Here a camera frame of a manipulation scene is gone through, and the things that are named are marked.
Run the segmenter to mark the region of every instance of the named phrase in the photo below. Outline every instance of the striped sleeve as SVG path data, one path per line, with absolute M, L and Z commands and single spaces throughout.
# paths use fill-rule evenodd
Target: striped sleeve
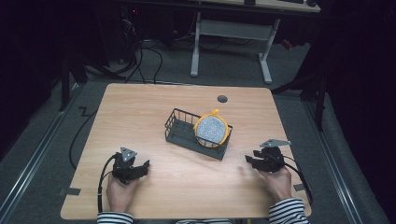
M 309 221 L 304 214 L 304 204 L 301 199 L 289 198 L 270 207 L 271 224 L 306 224 Z
M 98 224 L 132 224 L 134 222 L 131 215 L 127 213 L 104 212 L 99 213 Z

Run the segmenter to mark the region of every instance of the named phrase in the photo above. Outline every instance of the wooden table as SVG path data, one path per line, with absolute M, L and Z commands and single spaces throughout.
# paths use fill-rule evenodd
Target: wooden table
M 228 102 L 220 103 L 219 95 Z M 175 107 L 197 115 L 219 109 L 233 126 L 222 161 L 165 141 L 164 124 Z M 270 138 L 287 140 L 268 89 L 110 84 L 70 186 L 81 192 L 66 196 L 62 218 L 96 218 L 99 176 L 120 147 L 137 151 L 136 166 L 150 160 L 129 211 L 135 218 L 268 217 L 274 200 L 245 155 L 252 156 Z M 280 149 L 292 157 L 289 147 Z M 109 209 L 106 181 L 104 211 Z M 295 173 L 292 183 L 301 184 Z M 293 189 L 292 194 L 304 200 L 309 216 L 305 192 Z

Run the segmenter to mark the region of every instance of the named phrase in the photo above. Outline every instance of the person's left hand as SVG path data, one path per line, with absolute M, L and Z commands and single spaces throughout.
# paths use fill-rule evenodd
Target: person's left hand
M 138 182 L 139 179 L 135 179 L 129 185 L 124 185 L 112 174 L 108 175 L 106 194 L 112 212 L 125 213 L 128 210 Z

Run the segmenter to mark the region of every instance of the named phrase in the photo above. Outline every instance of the hand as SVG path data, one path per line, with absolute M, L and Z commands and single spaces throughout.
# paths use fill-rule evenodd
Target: hand
M 276 173 L 259 173 L 264 176 L 267 188 L 273 194 L 276 203 L 291 198 L 291 173 L 285 166 Z
M 106 194 L 112 212 L 125 213 L 128 210 L 138 182 L 139 179 L 135 179 L 129 185 L 124 185 L 112 174 L 108 175 Z

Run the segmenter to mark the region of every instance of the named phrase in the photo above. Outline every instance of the black wire basket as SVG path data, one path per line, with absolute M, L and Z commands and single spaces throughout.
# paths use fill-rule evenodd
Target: black wire basket
M 221 161 L 230 141 L 233 126 L 228 125 L 229 133 L 227 139 L 219 144 L 195 135 L 193 127 L 199 118 L 200 116 L 198 115 L 175 108 L 165 123 L 166 141 Z M 198 139 L 202 140 L 200 142 L 204 142 L 205 145 L 203 146 L 198 142 Z

